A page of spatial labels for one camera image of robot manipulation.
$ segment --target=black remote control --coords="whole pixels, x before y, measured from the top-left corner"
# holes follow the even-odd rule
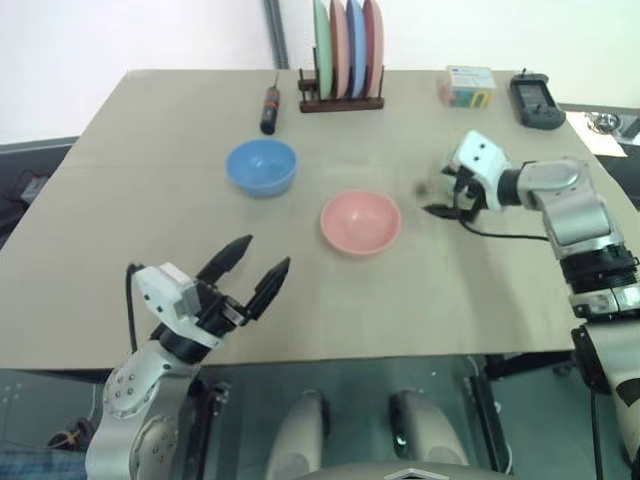
[[[525,127],[554,130],[562,125],[566,114],[554,102],[541,73],[526,73],[526,69],[511,79],[511,95]]]

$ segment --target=black screwdriver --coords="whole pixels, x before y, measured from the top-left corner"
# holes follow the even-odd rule
[[[273,86],[267,89],[262,107],[262,117],[260,118],[260,130],[266,135],[273,135],[276,131],[276,119],[278,118],[278,106],[280,105],[280,92],[278,91],[278,75],[273,82]]]

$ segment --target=green plate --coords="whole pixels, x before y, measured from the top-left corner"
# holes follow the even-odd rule
[[[316,64],[320,81],[320,98],[329,98],[333,82],[333,54],[331,53],[331,29],[327,9],[322,0],[313,2],[313,23],[316,29]]]

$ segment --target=beige tabletop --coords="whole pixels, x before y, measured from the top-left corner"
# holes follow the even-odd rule
[[[301,114],[297,74],[283,72],[275,138],[291,145],[291,190],[251,199],[226,178],[239,143],[261,137],[258,119],[274,72],[136,71],[127,75],[0,252],[0,367],[94,368],[129,350],[128,262],[175,263],[195,274],[218,248],[255,236],[220,286],[246,301],[280,259],[281,293],[257,323],[228,337],[206,362],[232,364],[571,348],[578,324],[549,245],[484,239],[417,208],[413,194],[469,129],[514,162],[573,157],[590,163],[633,251],[637,214],[568,124],[522,127],[510,74],[486,110],[448,108],[437,72],[385,74],[381,111]],[[391,195],[401,235],[366,259],[332,250],[319,232],[323,205],[345,189]],[[487,231],[543,233],[520,208],[483,212]],[[156,322],[136,292],[139,341]]]

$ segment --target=dish rack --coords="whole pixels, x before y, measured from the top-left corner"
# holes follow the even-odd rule
[[[313,65],[315,78],[304,78],[302,69],[298,69],[300,79],[298,80],[298,90],[302,92],[302,100],[300,101],[300,111],[302,113],[320,113],[320,112],[349,112],[355,110],[380,110],[384,108],[384,98],[382,97],[382,81],[384,80],[384,66],[382,67],[382,75],[380,77],[380,85],[378,87],[378,95],[376,97],[367,97],[363,88],[362,95],[356,98],[335,98],[336,95],[336,71],[333,69],[333,82],[331,90],[331,98],[320,98],[320,75],[318,72],[318,62],[316,61],[316,49],[313,48]],[[365,78],[368,78],[369,66],[365,70]],[[349,68],[349,86],[347,91],[351,90],[353,83],[353,68]]]

